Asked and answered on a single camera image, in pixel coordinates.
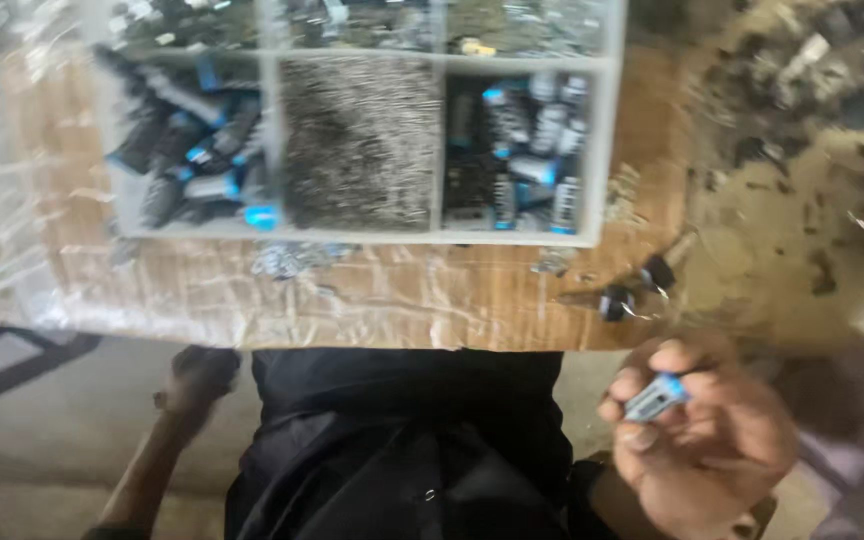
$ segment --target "hand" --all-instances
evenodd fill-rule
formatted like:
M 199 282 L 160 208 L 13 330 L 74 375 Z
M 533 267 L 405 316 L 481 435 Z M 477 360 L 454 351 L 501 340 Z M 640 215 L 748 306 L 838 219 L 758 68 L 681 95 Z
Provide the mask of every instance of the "hand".
M 232 390 L 240 362 L 230 349 L 184 349 L 172 358 L 165 390 L 155 393 L 155 406 L 173 417 L 191 440 L 206 424 L 212 405 Z
M 680 374 L 691 396 L 651 423 L 624 422 L 623 404 L 656 371 Z M 795 463 L 795 424 L 779 397 L 738 364 L 732 342 L 712 331 L 654 339 L 633 350 L 599 405 L 615 424 L 614 459 L 642 510 L 680 540 L 729 535 Z

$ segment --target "clear plastic wrap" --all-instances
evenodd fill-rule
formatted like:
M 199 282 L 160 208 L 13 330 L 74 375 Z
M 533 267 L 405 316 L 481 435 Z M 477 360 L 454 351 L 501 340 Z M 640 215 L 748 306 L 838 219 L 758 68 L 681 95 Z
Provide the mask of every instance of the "clear plastic wrap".
M 247 349 L 610 349 L 649 332 L 553 300 L 603 287 L 677 236 L 685 175 L 669 141 L 681 118 L 671 94 L 641 84 L 659 65 L 676 87 L 664 53 L 632 55 L 620 112 L 631 126 L 666 111 L 651 134 L 620 129 L 615 159 L 641 174 L 643 221 L 606 224 L 603 248 L 580 250 L 562 276 L 531 271 L 538 247 L 373 245 L 281 280 L 255 272 L 252 240 L 110 234 L 91 23 L 58 0 L 14 5 L 0 39 L 0 322 Z

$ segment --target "person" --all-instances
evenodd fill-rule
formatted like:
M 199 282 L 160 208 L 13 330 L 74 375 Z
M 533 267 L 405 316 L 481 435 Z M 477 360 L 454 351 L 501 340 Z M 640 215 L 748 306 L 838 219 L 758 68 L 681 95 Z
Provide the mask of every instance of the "person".
M 228 490 L 227 538 L 713 540 L 790 471 L 796 426 L 723 335 L 690 331 L 631 352 L 598 414 L 611 463 L 573 466 L 552 387 L 560 352 L 262 350 L 261 425 Z M 183 448 L 231 388 L 230 350 L 190 347 L 161 415 L 90 540 L 148 538 Z M 652 423 L 623 404 L 657 371 L 691 399 Z

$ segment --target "fingernail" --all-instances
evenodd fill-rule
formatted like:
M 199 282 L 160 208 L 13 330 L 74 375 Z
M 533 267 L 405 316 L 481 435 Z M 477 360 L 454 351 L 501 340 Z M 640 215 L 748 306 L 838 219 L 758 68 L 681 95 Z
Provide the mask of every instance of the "fingernail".
M 622 435 L 622 444 L 633 452 L 645 452 L 659 440 L 659 432 L 651 425 L 637 425 L 634 431 Z

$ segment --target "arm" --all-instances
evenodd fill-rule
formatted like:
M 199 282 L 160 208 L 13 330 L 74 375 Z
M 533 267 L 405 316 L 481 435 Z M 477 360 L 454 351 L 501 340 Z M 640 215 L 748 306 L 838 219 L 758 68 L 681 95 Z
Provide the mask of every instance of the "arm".
M 173 359 L 161 414 L 139 445 L 125 475 L 86 538 L 149 538 L 179 454 L 207 423 L 214 403 L 229 392 L 239 358 L 231 350 L 190 347 Z

